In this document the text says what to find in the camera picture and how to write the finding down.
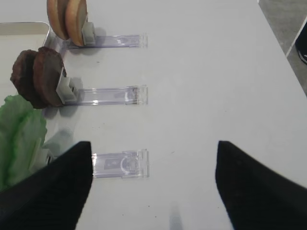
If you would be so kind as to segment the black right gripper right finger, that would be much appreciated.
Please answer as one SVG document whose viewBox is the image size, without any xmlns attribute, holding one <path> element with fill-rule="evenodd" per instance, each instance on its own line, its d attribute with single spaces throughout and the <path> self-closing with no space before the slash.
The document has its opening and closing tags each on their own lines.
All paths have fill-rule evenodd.
<svg viewBox="0 0 307 230">
<path fill-rule="evenodd" d="M 229 141 L 219 141 L 215 181 L 235 230 L 305 230 L 306 188 Z"/>
</svg>

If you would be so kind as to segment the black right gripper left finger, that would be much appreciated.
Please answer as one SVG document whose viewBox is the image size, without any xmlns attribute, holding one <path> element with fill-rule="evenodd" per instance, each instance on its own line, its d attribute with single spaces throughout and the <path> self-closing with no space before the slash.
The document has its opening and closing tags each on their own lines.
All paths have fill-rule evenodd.
<svg viewBox="0 0 307 230">
<path fill-rule="evenodd" d="M 73 230 L 93 182 L 92 148 L 80 141 L 0 194 L 2 230 Z"/>
</svg>

